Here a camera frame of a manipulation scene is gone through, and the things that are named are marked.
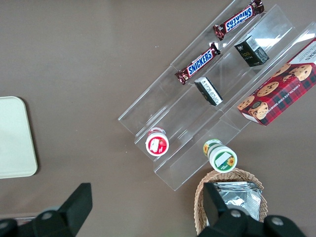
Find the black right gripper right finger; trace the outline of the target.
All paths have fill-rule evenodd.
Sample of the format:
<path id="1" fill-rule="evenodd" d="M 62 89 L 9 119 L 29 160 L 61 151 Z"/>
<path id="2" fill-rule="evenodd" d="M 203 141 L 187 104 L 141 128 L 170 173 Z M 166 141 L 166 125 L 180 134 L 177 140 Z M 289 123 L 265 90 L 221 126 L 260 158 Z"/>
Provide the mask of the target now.
<path id="1" fill-rule="evenodd" d="M 212 183 L 203 185 L 203 208 L 209 226 L 203 237 L 242 237 L 248 225 L 247 215 L 238 209 L 229 209 Z"/>

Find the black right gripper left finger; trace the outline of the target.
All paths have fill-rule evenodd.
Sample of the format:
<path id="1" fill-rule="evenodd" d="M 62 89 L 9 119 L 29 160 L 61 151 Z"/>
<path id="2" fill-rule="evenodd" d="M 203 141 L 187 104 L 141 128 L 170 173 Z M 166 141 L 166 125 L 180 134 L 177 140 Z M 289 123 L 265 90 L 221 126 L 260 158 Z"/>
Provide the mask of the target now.
<path id="1" fill-rule="evenodd" d="M 57 209 L 41 213 L 32 221 L 36 237 L 75 237 L 92 210 L 90 183 L 80 184 Z"/>

